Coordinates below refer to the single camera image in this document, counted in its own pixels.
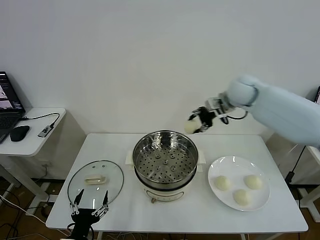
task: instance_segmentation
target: computer mouse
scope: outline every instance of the computer mouse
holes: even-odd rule
[[[29,126],[17,126],[10,132],[10,139],[12,142],[19,142],[25,138],[27,132],[29,131]]]

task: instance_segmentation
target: pot handle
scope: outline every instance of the pot handle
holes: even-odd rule
[[[204,171],[203,165],[206,164],[206,158],[203,151],[198,149],[198,163],[196,167],[196,171],[202,173]]]
[[[132,154],[133,152],[130,150],[128,151],[128,153],[126,154],[126,158],[125,158],[125,165],[131,165],[131,167],[134,167],[134,160],[132,158]]]

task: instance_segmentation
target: glass lid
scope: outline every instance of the glass lid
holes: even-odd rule
[[[68,186],[68,198],[73,204],[83,190],[78,205],[82,209],[98,209],[102,206],[106,192],[110,204],[119,195],[124,184],[121,168],[112,161],[93,161],[77,171]]]

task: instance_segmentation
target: laptop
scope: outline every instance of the laptop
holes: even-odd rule
[[[0,71],[0,144],[25,112],[6,72]]]

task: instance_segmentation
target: wooden floor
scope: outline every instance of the wooden floor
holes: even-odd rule
[[[3,195],[4,191],[3,189],[6,189],[9,186],[9,184],[4,181],[0,180],[0,194]],[[47,190],[49,194],[58,194],[60,189],[62,187],[61,183],[52,183]],[[14,204],[20,206],[22,208],[27,208],[27,206],[30,204],[31,200],[33,199],[34,195],[27,190],[25,187],[19,187],[14,188],[12,192],[18,197],[20,203],[16,200],[16,198],[13,195],[8,196],[8,200],[13,202]],[[293,191],[293,196],[297,199],[297,192]],[[315,204],[317,208],[320,208],[320,200],[315,201]],[[51,207],[48,206],[45,208],[45,211],[47,214],[49,214],[51,210]],[[307,209],[301,210],[304,218],[306,219],[309,230],[307,232],[303,232],[300,234],[300,240],[320,240],[320,223],[315,223],[309,214]],[[63,238],[64,235],[57,230],[54,229],[48,229],[44,224],[39,222],[37,219],[35,219],[32,216],[26,216],[25,214],[22,214],[22,211],[18,211],[17,209],[11,208],[5,204],[2,204],[0,206],[0,240],[4,240],[7,237],[7,234],[10,230],[9,225],[3,224],[11,224],[13,225],[16,219],[17,214],[21,215],[21,218],[19,219],[17,223],[17,230],[18,230],[18,236],[24,236],[28,234],[38,233],[42,234],[45,237],[47,237],[50,240],[58,240],[60,238]],[[35,212],[35,215],[42,219],[44,222],[46,221],[46,218],[42,216],[41,209],[37,209]],[[13,231],[9,234],[8,238],[11,238],[13,236]],[[116,239],[118,237],[118,233],[104,233],[102,236],[102,239]],[[184,234],[138,234],[135,233],[132,234],[126,234],[121,235],[118,237],[119,240],[147,240],[147,237],[149,240],[183,240],[185,235]],[[19,238],[24,240],[43,240],[44,238],[39,235],[31,235],[26,236],[24,238]],[[228,234],[228,235],[221,235],[221,234],[187,234],[186,235],[187,240],[240,240],[241,237],[239,234]],[[256,239],[256,235],[250,234],[249,235],[250,240]],[[279,236],[276,240],[298,240],[299,236],[298,233],[286,233],[281,236]]]

